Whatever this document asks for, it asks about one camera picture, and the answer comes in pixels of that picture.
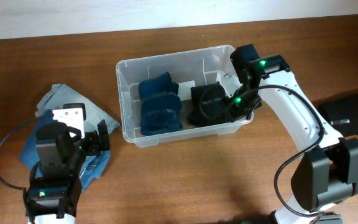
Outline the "dark blue jeans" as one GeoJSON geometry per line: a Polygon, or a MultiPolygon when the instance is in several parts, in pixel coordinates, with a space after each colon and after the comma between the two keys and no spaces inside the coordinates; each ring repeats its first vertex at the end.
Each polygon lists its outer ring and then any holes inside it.
{"type": "MultiPolygon", "coordinates": [[[[85,132],[97,131],[97,124],[102,120],[105,120],[109,134],[111,134],[116,128],[119,127],[119,123],[110,115],[99,115],[99,112],[92,112],[90,116],[86,115],[86,120],[84,121],[85,132]]],[[[48,118],[39,119],[35,125],[35,128],[32,130],[30,136],[28,137],[25,146],[19,156],[19,160],[27,168],[31,169],[33,165],[39,161],[39,155],[35,147],[35,134],[37,130],[52,122],[54,122],[54,120],[51,116],[48,118]]],[[[101,177],[101,174],[103,173],[103,170],[105,170],[110,157],[111,155],[109,151],[102,152],[98,156],[86,157],[86,160],[79,174],[82,184],[82,192],[84,192],[86,188],[92,183],[93,179],[98,179],[101,177]]]]}

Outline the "black garment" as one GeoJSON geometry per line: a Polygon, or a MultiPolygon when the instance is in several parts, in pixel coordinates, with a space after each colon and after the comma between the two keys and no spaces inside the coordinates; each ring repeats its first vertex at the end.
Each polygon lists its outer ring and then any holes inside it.
{"type": "Polygon", "coordinates": [[[323,118],[344,137],[358,135],[358,93],[318,105],[323,118]]]}
{"type": "Polygon", "coordinates": [[[193,110],[187,120],[197,127],[233,122],[225,109],[226,92],[219,82],[190,88],[193,110]]]}

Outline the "light blue jeans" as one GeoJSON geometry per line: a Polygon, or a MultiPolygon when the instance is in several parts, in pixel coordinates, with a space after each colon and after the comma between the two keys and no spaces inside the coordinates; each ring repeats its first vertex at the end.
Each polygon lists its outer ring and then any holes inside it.
{"type": "Polygon", "coordinates": [[[66,84],[53,84],[51,90],[38,103],[35,115],[41,116],[47,110],[62,109],[62,106],[67,103],[85,104],[85,132],[97,131],[97,124],[102,120],[105,120],[109,134],[120,126],[119,122],[107,112],[66,84]]]}

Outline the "dark blue garment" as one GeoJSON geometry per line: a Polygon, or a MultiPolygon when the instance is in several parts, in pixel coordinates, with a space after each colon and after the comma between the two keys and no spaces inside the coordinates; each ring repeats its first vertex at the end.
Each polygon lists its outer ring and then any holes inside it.
{"type": "Polygon", "coordinates": [[[178,117],[182,109],[178,89],[179,84],[168,72],[139,83],[141,134],[151,136],[183,129],[178,117]]]}

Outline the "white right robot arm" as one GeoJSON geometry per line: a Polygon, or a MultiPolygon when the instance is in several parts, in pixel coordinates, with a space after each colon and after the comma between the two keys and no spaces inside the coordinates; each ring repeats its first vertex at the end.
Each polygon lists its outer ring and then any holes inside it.
{"type": "Polygon", "coordinates": [[[238,47],[230,59],[241,84],[227,106],[230,115],[248,118],[268,104],[298,150],[275,173],[277,194],[284,168],[300,160],[290,180],[291,197],[279,195],[282,207],[262,223],[342,223],[339,215],[325,211],[358,194],[358,139],[345,139],[319,114],[281,55],[260,58],[249,44],[238,47]]]}

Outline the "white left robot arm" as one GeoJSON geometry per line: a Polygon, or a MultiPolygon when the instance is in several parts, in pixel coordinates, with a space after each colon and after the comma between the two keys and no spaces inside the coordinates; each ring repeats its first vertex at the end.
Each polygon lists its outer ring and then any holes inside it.
{"type": "Polygon", "coordinates": [[[36,132],[40,160],[34,164],[23,200],[29,223],[74,223],[82,191],[80,171],[87,156],[110,150],[105,120],[86,132],[54,121],[36,132]]]}

